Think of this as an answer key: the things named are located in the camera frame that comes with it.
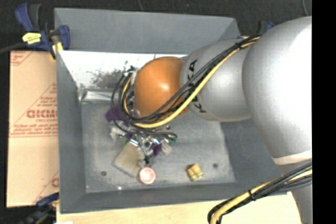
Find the gray bin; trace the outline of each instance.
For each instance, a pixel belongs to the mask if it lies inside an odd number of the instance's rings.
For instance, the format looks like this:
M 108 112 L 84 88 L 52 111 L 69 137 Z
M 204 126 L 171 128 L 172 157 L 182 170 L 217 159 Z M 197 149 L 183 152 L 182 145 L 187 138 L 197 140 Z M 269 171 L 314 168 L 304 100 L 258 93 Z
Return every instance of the gray bin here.
M 178 141 L 155 159 L 155 183 L 142 185 L 112 165 L 120 147 L 104 118 L 109 102 L 80 101 L 83 90 L 111 92 L 128 65 L 237 38 L 234 19 L 56 9 L 55 25 L 62 24 L 75 51 L 57 57 L 60 212 L 227 199 L 280 176 L 251 120 L 210 122 L 189 112 L 170 124 Z M 194 163 L 204 176 L 191 182 L 185 169 Z

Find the pink cap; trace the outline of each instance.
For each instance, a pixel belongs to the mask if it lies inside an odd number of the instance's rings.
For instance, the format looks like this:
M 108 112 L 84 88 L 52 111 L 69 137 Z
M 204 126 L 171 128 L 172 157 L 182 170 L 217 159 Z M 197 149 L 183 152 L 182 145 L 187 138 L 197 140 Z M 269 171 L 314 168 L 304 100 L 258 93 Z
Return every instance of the pink cap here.
M 140 170 L 139 178 L 142 183 L 149 185 L 155 181 L 156 174 L 152 168 L 145 167 Z

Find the gray object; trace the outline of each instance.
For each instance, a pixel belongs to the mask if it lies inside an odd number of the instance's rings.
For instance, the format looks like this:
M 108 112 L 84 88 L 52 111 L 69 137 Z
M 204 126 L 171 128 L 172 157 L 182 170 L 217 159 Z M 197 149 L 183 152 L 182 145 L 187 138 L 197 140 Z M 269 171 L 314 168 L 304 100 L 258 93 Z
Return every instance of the gray object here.
M 191 53 L 181 71 L 181 85 L 201 67 L 240 40 L 222 40 Z M 206 120 L 231 122 L 250 118 L 241 81 L 242 68 L 249 47 L 230 57 L 210 78 L 189 108 Z
M 56 8 L 55 27 L 70 27 L 71 50 L 189 54 L 237 38 L 236 20 L 204 15 Z
M 172 122 L 179 138 L 169 155 L 155 160 L 153 185 L 144 187 L 112 165 L 121 148 L 104 119 L 108 94 L 96 92 L 112 91 L 130 65 L 162 56 L 155 52 L 185 54 L 236 38 L 234 19 L 83 9 L 56 9 L 55 16 L 55 25 L 70 27 L 72 50 L 87 51 L 57 57 L 60 212 L 226 199 L 280 175 L 251 120 L 218 123 L 193 113 Z M 139 57 L 145 52 L 151 53 Z M 193 163 L 204 171 L 197 182 L 185 172 Z
M 283 174 L 312 158 L 312 17 L 265 33 L 243 66 L 251 117 Z M 312 185 L 293 191 L 303 223 L 312 223 Z

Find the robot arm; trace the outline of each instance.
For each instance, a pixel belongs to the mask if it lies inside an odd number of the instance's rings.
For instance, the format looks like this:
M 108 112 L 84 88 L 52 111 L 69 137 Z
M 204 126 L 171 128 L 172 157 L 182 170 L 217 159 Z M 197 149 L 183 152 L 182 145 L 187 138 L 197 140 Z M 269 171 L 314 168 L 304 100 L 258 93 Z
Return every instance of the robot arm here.
M 183 63 L 156 58 L 135 74 L 133 114 L 126 105 L 131 75 L 121 83 L 122 117 L 139 132 L 188 109 L 209 121 L 252 118 L 280 171 L 297 170 L 312 160 L 311 30 L 312 19 L 305 17 L 261 37 L 205 46 Z M 312 185 L 293 196 L 302 222 L 312 223 Z

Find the clamp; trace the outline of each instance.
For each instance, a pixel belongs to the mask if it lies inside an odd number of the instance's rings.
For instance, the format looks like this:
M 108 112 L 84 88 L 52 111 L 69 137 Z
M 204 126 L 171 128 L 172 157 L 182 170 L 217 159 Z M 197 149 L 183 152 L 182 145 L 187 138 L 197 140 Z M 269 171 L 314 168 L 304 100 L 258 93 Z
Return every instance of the clamp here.
M 40 29 L 39 10 L 41 4 L 28 5 L 23 3 L 15 9 L 17 21 L 27 32 L 22 40 L 27 48 L 32 50 L 50 51 L 53 58 L 56 58 L 57 50 L 68 50 L 70 47 L 70 31 L 66 25 L 61 25 L 57 30 L 48 33 Z

